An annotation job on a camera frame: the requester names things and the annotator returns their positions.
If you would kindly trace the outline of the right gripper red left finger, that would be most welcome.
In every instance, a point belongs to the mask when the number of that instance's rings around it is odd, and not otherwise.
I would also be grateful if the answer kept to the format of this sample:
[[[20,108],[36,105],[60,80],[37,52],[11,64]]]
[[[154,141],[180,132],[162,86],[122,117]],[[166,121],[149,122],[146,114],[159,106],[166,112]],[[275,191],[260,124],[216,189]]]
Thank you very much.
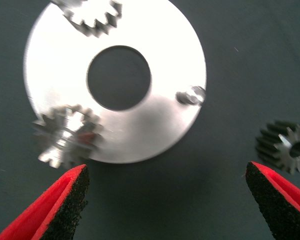
[[[0,233],[0,240],[72,240],[89,185],[87,165],[68,170]]]

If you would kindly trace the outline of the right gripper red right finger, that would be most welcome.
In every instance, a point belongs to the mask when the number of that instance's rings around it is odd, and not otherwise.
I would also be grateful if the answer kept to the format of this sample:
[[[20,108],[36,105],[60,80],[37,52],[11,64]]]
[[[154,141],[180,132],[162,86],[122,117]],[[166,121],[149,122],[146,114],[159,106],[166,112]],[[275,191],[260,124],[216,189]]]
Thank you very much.
[[[276,240],[300,240],[300,188],[271,168],[248,162],[245,180]]]

